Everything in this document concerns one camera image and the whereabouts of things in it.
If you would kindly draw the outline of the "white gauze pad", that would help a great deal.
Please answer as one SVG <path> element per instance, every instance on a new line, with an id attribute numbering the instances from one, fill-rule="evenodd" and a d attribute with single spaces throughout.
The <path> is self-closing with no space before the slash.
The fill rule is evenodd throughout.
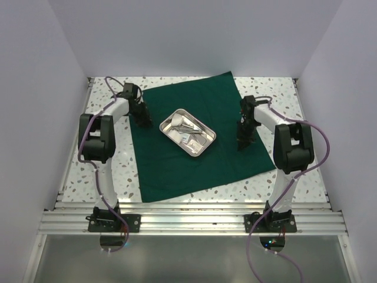
<path id="1" fill-rule="evenodd" d="M 179 132 L 177 132 L 177 131 L 171 131 L 171 132 L 169 132 L 169 136 L 176 143 L 180 143 L 182 141 L 182 138 L 183 138 L 182 135 Z"/>
<path id="2" fill-rule="evenodd" d="M 174 115 L 172 117 L 172 119 L 171 119 L 171 125 L 173 127 L 177 127 L 177 126 L 182 125 L 183 121 L 184 121 L 183 116 L 181 116 L 179 114 L 178 115 Z"/>

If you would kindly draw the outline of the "steel forceps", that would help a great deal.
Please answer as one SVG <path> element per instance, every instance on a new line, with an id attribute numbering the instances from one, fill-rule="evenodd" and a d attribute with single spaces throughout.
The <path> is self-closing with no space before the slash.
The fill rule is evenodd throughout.
<path id="1" fill-rule="evenodd" d="M 177 126 L 177 128 L 181 131 L 201 131 L 200 128 L 186 123 L 182 123 L 182 125 Z"/>

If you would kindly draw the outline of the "large steel surgical scissors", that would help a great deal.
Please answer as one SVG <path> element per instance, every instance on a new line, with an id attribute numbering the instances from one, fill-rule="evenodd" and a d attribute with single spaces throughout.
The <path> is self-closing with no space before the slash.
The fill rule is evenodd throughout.
<path id="1" fill-rule="evenodd" d="M 200 128 L 192 127 L 188 124 L 180 124 L 178 126 L 173 126 L 173 129 L 178 130 L 183 133 L 190 133 L 190 134 L 202 134 L 203 131 Z"/>

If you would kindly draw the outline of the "stainless steel instrument tray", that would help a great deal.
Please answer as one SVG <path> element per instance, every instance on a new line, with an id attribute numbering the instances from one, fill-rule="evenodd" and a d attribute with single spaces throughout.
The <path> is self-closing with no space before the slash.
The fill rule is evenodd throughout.
<path id="1" fill-rule="evenodd" d="M 190 124 L 190 125 L 193 125 L 195 127 L 202 129 L 203 131 L 202 134 L 191 134 L 191 138 L 190 138 L 190 140 L 195 140 L 203 146 L 200 152 L 197 152 L 197 153 L 193 152 L 192 149 L 187 146 L 188 143 L 187 144 L 182 143 L 182 142 L 176 143 L 169 136 L 169 132 L 171 131 L 177 131 L 180 134 L 183 133 L 183 132 L 173 129 L 171 125 L 172 117 L 178 114 L 183 116 L 183 119 L 184 119 L 183 123 Z M 216 139 L 216 133 L 211 128 L 209 128 L 207 125 L 202 123 L 199 119 L 194 117 L 187 110 L 182 109 L 182 108 L 175 110 L 171 115 L 169 115 L 165 120 L 163 120 L 159 125 L 159 129 L 168 139 L 170 139 L 174 144 L 176 144 L 179 148 L 181 148 L 191 157 L 199 157 Z"/>

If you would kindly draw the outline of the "white sterile packet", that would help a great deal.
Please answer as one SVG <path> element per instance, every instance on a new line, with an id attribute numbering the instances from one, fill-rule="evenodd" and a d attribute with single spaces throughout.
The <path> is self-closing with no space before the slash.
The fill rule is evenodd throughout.
<path id="1" fill-rule="evenodd" d="M 181 136 L 181 140 L 180 140 L 180 141 L 181 141 L 182 143 L 187 144 L 187 143 L 190 141 L 191 134 L 188 134 L 188 133 L 181 133 L 180 136 Z"/>

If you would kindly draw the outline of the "green surgical drape cloth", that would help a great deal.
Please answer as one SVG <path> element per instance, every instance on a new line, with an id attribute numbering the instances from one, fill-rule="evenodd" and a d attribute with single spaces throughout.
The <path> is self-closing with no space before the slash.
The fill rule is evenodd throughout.
<path id="1" fill-rule="evenodd" d="M 141 199 L 156 202 L 241 181 L 275 169 L 258 134 L 237 149 L 241 96 L 231 72 L 144 90 L 153 126 L 130 120 Z M 163 134 L 159 125 L 177 109 L 187 110 L 216 134 L 198 157 L 191 157 Z"/>

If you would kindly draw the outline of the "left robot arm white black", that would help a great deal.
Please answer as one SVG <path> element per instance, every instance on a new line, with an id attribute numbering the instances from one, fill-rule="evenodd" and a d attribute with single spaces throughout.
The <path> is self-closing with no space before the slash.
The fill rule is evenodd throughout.
<path id="1" fill-rule="evenodd" d="M 79 119 L 78 161 L 93 167 L 97 191 L 97 202 L 88 220 L 96 225 L 101 221 L 111 232 L 123 223 L 111 165 L 116 150 L 115 123 L 125 116 L 131 116 L 141 128 L 153 125 L 143 92 L 133 83 L 124 83 L 122 91 L 113 93 L 101 110 L 84 113 Z"/>

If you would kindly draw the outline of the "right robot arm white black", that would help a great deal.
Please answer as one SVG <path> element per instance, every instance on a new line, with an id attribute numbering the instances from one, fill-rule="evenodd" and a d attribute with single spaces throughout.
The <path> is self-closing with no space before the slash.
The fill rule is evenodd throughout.
<path id="1" fill-rule="evenodd" d="M 289 119 L 271 107 L 271 98 L 245 96 L 240 101 L 241 119 L 237 122 L 237 149 L 247 148 L 255 140 L 256 129 L 265 126 L 274 135 L 273 163 L 277 178 L 266 202 L 262 224 L 268 231 L 276 231 L 283 219 L 292 212 L 292 200 L 297 175 L 307 170 L 314 161 L 310 125 Z"/>

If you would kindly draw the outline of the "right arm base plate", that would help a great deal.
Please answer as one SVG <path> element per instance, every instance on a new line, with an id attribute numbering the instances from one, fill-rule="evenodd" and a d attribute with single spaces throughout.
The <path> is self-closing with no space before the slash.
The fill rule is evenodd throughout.
<path id="1" fill-rule="evenodd" d="M 259 212 L 253 212 L 252 214 L 246 214 L 243 216 L 246 233 L 249 233 L 250 231 L 255 233 L 297 232 L 295 216 L 292 214 L 291 210 L 284 213 L 270 212 L 253 228 L 254 224 L 260 217 L 261 214 Z"/>

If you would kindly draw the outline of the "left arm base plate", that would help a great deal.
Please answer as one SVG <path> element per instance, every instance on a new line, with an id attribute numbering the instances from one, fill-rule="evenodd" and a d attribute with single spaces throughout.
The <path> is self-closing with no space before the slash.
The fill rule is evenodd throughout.
<path id="1" fill-rule="evenodd" d="M 123 220 L 127 223 L 128 227 L 124 226 L 123 221 L 115 217 L 114 220 L 108 219 L 95 219 L 92 215 L 87 216 L 85 219 L 89 221 L 89 232 L 131 232 L 139 233 L 141 226 L 141 215 L 139 214 L 121 214 Z"/>

